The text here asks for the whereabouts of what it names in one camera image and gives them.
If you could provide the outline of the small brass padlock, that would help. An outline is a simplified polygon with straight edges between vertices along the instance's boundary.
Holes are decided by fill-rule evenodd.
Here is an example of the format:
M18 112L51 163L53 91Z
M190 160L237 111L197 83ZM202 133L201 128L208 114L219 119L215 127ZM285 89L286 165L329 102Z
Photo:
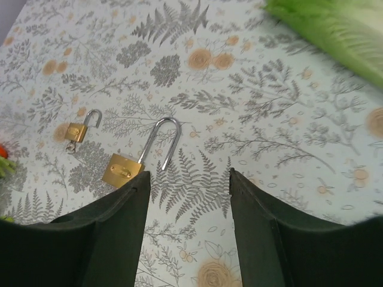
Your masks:
M98 109L92 109L87 113L82 124L78 124L78 123L69 124L66 130L64 139L72 141L72 142L82 143L84 136L87 132L87 129L89 127L90 119L93 114L97 115L95 127L98 128L102 120L102 112Z

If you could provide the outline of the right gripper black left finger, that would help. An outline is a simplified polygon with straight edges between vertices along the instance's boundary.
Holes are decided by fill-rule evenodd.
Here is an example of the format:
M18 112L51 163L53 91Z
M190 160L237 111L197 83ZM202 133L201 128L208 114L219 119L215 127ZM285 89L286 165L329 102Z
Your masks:
M49 223L1 221L2 286L133 286L150 173Z

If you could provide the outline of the large brass padlock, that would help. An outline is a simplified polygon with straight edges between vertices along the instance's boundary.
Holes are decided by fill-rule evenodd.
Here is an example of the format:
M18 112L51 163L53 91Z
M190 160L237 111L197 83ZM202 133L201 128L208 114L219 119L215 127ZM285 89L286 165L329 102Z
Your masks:
M181 136L181 124L174 117L163 117L155 123L137 161L114 153L111 156L110 161L104 171L102 180L111 186L120 188L127 182L131 181L139 173L141 173L145 168L144 160L148 155L151 144L155 140L157 132L159 131L161 125L167 122L174 124L175 136L173 137L169 151L161 167L162 171L165 171L172 159Z

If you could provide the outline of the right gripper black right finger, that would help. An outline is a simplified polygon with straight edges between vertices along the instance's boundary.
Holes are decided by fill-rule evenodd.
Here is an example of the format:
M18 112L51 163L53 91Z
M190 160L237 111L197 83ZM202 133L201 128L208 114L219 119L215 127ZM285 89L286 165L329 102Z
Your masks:
M381 286L382 217L341 225L295 209L231 170L244 286Z

